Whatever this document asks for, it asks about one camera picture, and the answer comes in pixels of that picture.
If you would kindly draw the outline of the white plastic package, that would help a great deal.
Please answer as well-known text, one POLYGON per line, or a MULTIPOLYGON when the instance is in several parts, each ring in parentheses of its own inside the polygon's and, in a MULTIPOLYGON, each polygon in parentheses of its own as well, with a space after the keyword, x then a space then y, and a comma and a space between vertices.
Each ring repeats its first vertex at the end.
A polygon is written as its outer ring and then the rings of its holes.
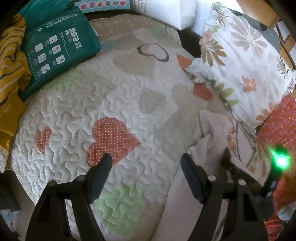
POLYGON ((183 30, 193 24, 196 1, 142 0, 130 1, 130 10, 183 30))

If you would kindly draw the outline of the colourful shapes toy box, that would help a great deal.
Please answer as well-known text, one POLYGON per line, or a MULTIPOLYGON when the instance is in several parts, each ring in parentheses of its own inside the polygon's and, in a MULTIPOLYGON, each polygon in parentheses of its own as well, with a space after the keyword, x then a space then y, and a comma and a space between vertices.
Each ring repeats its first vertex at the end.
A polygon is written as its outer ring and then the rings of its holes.
POLYGON ((107 11, 114 9, 130 9, 130 1, 125 0, 85 0, 75 1, 82 11, 107 11))

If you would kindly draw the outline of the yellow striped cloth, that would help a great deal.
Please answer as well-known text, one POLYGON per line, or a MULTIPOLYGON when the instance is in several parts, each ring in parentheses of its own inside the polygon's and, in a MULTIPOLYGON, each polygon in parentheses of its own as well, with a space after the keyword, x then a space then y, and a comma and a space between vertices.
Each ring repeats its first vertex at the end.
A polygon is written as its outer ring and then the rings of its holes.
POLYGON ((20 50, 26 22, 15 15, 1 35, 1 149, 8 153, 26 105, 18 96, 31 79, 27 58, 20 50))

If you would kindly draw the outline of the white heart pattern quilt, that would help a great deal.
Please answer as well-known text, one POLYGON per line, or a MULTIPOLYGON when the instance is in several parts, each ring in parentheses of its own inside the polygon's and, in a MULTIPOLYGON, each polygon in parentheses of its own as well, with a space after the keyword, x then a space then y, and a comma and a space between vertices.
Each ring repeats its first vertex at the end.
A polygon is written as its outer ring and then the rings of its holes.
POLYGON ((213 82, 186 72, 194 58, 175 29, 133 15, 92 25, 102 51, 30 97, 1 170, 11 167, 37 202, 48 181, 71 181, 110 153, 91 206, 98 225, 107 240, 153 240, 180 157, 203 138, 199 112, 238 120, 213 82))

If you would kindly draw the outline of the orange floral sheet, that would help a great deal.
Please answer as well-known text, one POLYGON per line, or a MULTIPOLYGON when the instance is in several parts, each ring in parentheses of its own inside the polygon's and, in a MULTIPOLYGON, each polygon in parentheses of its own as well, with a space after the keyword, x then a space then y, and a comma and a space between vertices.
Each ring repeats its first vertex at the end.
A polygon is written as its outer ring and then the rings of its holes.
POLYGON ((273 193, 275 211, 265 222, 269 240, 277 238, 283 225, 278 211, 295 201, 295 112, 295 99, 291 95, 284 96, 257 134, 261 144, 268 147, 282 145, 291 156, 288 169, 284 171, 273 193))

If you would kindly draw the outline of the green diaper package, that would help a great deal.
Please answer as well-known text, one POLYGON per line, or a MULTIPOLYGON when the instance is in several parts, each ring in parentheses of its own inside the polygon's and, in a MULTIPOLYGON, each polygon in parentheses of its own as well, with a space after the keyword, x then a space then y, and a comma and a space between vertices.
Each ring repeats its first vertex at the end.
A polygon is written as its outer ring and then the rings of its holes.
POLYGON ((26 22, 21 50, 32 74, 18 93, 21 100, 101 50, 95 31, 74 1, 29 1, 19 14, 26 22))

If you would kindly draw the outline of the pink floral zip sweater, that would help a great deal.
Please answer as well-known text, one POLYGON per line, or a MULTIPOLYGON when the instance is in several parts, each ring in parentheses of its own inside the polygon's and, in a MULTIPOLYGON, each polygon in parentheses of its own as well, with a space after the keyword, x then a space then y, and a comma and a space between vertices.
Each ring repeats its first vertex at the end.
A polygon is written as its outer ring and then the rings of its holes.
MULTIPOLYGON (((208 110, 199 112, 203 138, 188 149, 195 164, 208 175, 224 181, 232 181, 231 174, 221 165, 225 148, 230 150, 231 163, 249 174, 248 184, 258 190, 267 180, 270 163, 259 144, 251 146, 238 122, 222 114, 208 110)), ((165 210, 153 236, 153 240, 187 240, 202 210, 189 188, 182 170, 171 185, 165 210)))

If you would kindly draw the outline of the white floral pillow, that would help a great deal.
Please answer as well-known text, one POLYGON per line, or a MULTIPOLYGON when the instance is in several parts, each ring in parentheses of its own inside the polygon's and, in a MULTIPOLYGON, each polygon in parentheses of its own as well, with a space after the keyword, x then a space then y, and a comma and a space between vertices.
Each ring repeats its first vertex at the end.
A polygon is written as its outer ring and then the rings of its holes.
POLYGON ((294 90, 295 71, 245 18, 221 3, 212 4, 199 44, 201 57, 186 71, 196 83, 213 82, 251 134, 294 90))

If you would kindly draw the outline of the wooden headboard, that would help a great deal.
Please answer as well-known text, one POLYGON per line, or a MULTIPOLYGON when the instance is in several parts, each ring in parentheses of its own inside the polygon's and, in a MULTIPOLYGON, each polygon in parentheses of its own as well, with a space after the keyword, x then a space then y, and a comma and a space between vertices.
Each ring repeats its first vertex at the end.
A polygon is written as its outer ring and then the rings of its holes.
POLYGON ((245 15, 273 29, 280 37, 280 55, 295 69, 295 38, 280 16, 266 1, 237 1, 245 15))

